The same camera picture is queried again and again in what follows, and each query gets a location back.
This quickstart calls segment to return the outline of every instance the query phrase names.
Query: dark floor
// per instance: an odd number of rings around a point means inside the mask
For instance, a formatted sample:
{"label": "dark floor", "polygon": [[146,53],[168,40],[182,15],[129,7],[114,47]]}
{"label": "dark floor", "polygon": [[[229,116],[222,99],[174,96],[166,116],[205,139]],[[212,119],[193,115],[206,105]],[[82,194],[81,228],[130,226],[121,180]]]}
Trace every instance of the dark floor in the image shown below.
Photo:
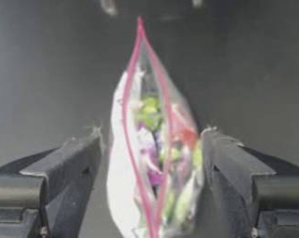
{"label": "dark floor", "polygon": [[[86,133],[85,126],[102,125],[106,138],[134,38],[137,10],[126,3],[110,19],[96,0],[0,0],[0,165]],[[144,15],[201,125],[299,165],[299,0],[208,0],[174,21]],[[105,205],[106,164],[82,238],[118,237]],[[214,207],[201,212],[201,237],[220,237],[206,219]]]}

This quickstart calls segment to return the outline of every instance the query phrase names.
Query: clear plastic bag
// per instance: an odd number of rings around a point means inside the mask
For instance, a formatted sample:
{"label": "clear plastic bag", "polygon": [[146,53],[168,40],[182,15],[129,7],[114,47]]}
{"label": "clear plastic bag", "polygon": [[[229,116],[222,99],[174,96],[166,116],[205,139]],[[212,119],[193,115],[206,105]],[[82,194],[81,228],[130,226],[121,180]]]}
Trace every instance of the clear plastic bag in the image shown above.
{"label": "clear plastic bag", "polygon": [[114,92],[108,201],[124,237],[174,237],[193,228],[204,184],[202,152],[188,104],[138,19]]}

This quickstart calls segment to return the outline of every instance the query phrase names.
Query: candy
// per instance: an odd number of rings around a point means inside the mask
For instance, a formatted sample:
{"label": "candy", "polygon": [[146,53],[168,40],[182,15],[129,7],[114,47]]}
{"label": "candy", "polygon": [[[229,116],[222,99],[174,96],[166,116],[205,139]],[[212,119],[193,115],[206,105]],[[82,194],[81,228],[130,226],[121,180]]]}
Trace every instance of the candy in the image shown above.
{"label": "candy", "polygon": [[153,131],[158,128],[162,120],[158,99],[156,97],[145,97],[141,101],[141,105],[136,119]]}
{"label": "candy", "polygon": [[194,174],[192,175],[189,181],[184,185],[182,192],[178,196],[177,203],[174,206],[174,223],[182,224],[186,217],[189,216],[190,203],[193,201],[193,191],[194,191]]}
{"label": "candy", "polygon": [[198,139],[194,149],[193,149],[193,168],[201,169],[202,166],[202,144],[201,140]]}
{"label": "candy", "polygon": [[[177,161],[181,158],[181,156],[182,156],[181,151],[176,148],[172,148],[172,150],[170,150],[170,161],[172,162]],[[160,154],[158,154],[160,164],[164,163],[166,157],[168,157],[168,149],[162,149],[160,151]]]}
{"label": "candy", "polygon": [[172,177],[168,176],[166,178],[166,197],[165,197],[165,204],[164,204],[164,210],[162,210],[162,221],[168,222],[172,212],[173,212],[173,206],[176,202],[176,193],[172,189]]}

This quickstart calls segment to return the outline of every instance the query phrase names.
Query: gray background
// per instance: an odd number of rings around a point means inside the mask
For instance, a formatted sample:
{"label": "gray background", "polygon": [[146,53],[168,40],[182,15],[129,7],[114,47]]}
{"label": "gray background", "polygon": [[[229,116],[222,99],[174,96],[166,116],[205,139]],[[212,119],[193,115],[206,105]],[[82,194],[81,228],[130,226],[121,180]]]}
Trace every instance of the gray background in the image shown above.
{"label": "gray background", "polygon": [[[85,126],[102,125],[106,139],[132,53],[130,6],[125,1],[110,19],[92,0],[0,0],[0,165],[88,133]],[[299,0],[209,0],[180,20],[150,18],[146,28],[201,125],[299,165]],[[105,204],[106,164],[104,158],[86,238],[118,237]],[[214,207],[201,211],[198,229],[213,235]]]}

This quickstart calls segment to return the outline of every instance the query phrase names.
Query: bag contents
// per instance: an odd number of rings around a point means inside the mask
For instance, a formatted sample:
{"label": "bag contents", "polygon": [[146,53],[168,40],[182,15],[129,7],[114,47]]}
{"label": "bag contents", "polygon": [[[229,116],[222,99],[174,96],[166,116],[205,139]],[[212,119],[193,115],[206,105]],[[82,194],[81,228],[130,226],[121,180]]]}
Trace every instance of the bag contents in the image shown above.
{"label": "bag contents", "polygon": [[177,237],[193,228],[204,184],[189,107],[150,48],[142,21],[114,92],[108,201],[124,237]]}

